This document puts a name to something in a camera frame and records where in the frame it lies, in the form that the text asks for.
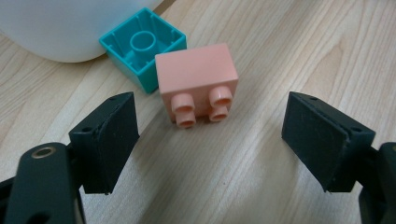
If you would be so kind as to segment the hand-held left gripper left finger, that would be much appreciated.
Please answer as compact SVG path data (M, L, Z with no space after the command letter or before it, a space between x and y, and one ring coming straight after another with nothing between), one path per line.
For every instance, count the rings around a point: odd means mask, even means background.
M86 193L108 194L139 138L134 94L106 99L69 132Z

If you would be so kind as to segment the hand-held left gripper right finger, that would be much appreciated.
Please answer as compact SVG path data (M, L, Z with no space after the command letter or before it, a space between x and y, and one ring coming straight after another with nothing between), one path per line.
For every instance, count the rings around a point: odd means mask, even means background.
M289 93L282 139L329 192L350 192L375 132L319 98Z

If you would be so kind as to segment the teal building block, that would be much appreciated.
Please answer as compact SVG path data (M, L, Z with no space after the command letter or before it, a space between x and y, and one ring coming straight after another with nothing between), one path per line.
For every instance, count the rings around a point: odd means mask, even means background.
M110 60L145 93L158 88L155 56L187 48L187 37L146 7L99 42Z

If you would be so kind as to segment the pink building block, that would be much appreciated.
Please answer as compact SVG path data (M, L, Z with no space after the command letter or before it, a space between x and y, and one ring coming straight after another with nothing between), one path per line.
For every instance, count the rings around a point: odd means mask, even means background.
M228 117L238 75L226 44L158 54L155 63L164 106L178 127Z

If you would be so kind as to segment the white plastic bin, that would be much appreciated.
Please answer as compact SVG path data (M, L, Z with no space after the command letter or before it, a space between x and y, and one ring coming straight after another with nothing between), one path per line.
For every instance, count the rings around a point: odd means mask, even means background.
M104 53L99 38L164 0L0 0L0 33L48 60L79 63Z

